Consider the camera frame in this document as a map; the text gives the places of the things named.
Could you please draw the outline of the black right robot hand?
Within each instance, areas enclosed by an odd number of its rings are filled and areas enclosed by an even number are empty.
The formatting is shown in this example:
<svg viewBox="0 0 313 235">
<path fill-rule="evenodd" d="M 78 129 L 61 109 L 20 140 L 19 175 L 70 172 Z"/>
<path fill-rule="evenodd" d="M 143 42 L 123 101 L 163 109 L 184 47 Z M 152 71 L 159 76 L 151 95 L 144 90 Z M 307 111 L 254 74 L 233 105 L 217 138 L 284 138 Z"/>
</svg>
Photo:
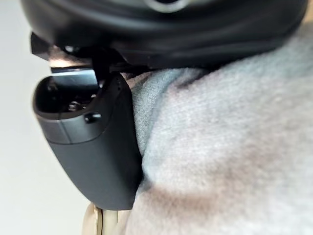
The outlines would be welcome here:
<svg viewBox="0 0 313 235">
<path fill-rule="evenodd" d="M 306 0 L 23 0 L 31 52 L 51 74 L 33 93 L 43 135 L 97 207 L 133 207 L 142 180 L 124 73 L 214 68 L 281 46 Z"/>
</svg>

